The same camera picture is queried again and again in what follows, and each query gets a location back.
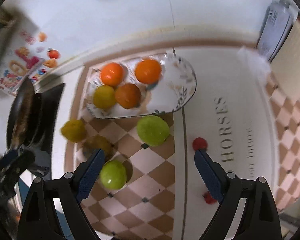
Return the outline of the red cherry tomato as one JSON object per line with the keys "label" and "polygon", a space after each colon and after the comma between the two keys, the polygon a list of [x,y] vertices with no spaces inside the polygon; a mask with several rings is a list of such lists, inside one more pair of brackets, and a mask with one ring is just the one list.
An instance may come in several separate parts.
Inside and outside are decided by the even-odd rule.
{"label": "red cherry tomato", "polygon": [[193,148],[194,151],[207,150],[208,149],[208,143],[204,138],[197,137],[192,142],[192,148]]}
{"label": "red cherry tomato", "polygon": [[203,194],[203,197],[204,197],[206,204],[212,205],[217,202],[217,200],[211,196],[211,193],[209,191],[205,192]]}

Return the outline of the small yellow lemon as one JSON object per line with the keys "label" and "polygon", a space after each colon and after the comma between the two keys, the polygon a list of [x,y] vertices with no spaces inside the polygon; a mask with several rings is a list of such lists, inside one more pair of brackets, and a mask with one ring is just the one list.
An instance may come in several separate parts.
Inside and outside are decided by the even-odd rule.
{"label": "small yellow lemon", "polygon": [[61,134],[68,141],[78,143],[87,137],[87,130],[82,120],[69,120],[61,128]]}

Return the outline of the green apple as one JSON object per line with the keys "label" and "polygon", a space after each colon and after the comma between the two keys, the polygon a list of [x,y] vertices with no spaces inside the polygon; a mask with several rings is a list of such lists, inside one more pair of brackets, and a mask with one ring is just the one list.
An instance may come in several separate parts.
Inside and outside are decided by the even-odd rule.
{"label": "green apple", "polygon": [[125,167],[118,160],[111,160],[104,164],[100,172],[102,185],[110,190],[119,190],[127,182],[127,172]]}
{"label": "green apple", "polygon": [[160,146],[170,135],[167,122],[156,116],[148,115],[141,118],[136,126],[139,138],[149,146]]}

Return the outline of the brownish red apple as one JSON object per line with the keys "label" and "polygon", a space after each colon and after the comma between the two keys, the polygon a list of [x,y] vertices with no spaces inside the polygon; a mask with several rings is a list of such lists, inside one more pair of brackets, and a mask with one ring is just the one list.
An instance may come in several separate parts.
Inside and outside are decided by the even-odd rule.
{"label": "brownish red apple", "polygon": [[89,158],[93,151],[98,149],[104,151],[106,158],[110,158],[112,156],[112,144],[101,135],[90,137],[83,143],[83,155],[86,158]]}

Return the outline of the large yellow citrus fruit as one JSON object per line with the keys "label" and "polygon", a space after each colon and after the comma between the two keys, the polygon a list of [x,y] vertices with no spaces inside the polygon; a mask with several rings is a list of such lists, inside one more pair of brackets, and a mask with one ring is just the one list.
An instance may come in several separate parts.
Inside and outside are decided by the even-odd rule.
{"label": "large yellow citrus fruit", "polygon": [[108,85],[97,87],[93,95],[95,107],[107,111],[116,104],[115,90]]}

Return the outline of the brown kiwi-like orange fruit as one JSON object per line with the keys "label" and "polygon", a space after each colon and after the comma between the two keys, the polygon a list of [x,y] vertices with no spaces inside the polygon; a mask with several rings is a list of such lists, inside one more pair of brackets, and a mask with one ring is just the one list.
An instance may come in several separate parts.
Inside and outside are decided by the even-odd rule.
{"label": "brown kiwi-like orange fruit", "polygon": [[125,109],[135,108],[140,103],[141,92],[137,85],[126,83],[115,90],[115,99]]}

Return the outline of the large orange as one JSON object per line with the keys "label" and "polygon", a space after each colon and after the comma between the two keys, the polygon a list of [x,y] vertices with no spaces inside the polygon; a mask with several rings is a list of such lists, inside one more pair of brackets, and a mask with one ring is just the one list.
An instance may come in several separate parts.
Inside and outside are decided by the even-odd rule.
{"label": "large orange", "polygon": [[154,59],[140,61],[134,70],[135,77],[140,83],[151,85],[159,81],[161,64]]}

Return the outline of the small orange tangerine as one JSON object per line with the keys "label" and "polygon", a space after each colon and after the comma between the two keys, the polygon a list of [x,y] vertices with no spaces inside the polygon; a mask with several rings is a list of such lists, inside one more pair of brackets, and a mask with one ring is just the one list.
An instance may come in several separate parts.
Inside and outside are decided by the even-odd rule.
{"label": "small orange tangerine", "polygon": [[108,85],[111,87],[118,86],[124,76],[124,70],[122,66],[118,63],[111,62],[109,64],[106,64],[102,69],[100,73],[101,81],[104,85]]}

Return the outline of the black frying pan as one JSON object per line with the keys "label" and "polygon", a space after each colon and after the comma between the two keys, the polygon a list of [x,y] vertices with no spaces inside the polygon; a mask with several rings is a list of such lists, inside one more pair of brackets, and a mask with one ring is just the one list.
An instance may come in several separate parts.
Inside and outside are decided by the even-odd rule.
{"label": "black frying pan", "polygon": [[34,92],[33,83],[25,78],[20,85],[8,117],[7,150],[29,146],[36,136],[43,109],[43,98]]}

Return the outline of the checkered brown table mat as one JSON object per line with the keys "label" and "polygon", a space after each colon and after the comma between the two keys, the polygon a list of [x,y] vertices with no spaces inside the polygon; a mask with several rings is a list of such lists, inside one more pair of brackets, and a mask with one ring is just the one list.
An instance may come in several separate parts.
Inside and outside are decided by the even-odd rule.
{"label": "checkered brown table mat", "polygon": [[172,53],[187,60],[197,88],[187,104],[164,119],[170,135],[149,146],[136,126],[144,116],[97,119],[83,107],[90,66],[84,66],[71,117],[87,136],[101,135],[112,156],[126,166],[127,184],[108,190],[97,182],[83,201],[94,230],[120,239],[198,239],[217,204],[206,204],[207,188],[194,164],[192,142],[208,143],[209,156],[240,178],[266,178],[279,211],[300,198],[300,100],[292,102],[271,77],[260,85],[239,59],[237,48],[190,47]]}

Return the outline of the black gas stove top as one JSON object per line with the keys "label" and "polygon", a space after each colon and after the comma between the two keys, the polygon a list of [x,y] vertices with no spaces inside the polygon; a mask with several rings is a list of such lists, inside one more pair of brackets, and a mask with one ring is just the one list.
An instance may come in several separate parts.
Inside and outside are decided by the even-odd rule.
{"label": "black gas stove top", "polygon": [[33,98],[31,122],[37,125],[32,129],[31,139],[25,143],[25,150],[34,153],[35,161],[29,166],[29,171],[45,180],[51,179],[51,158],[53,134],[59,107],[64,90],[64,83],[52,87],[42,93],[36,93]]}

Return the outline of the white crumpled tissue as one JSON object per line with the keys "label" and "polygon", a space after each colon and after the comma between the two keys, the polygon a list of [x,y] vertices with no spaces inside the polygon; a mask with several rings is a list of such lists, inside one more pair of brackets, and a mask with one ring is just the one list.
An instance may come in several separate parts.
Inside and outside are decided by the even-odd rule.
{"label": "white crumpled tissue", "polygon": [[257,50],[242,46],[238,53],[239,59],[248,69],[250,75],[263,87],[267,84],[267,78],[271,73],[270,64]]}

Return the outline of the beige utensil holder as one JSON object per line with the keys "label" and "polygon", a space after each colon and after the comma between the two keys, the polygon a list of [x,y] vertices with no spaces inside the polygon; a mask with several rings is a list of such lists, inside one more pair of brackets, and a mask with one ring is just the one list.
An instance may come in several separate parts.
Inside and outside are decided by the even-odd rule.
{"label": "beige utensil holder", "polygon": [[300,99],[300,22],[296,21],[270,64],[282,91],[296,102]]}

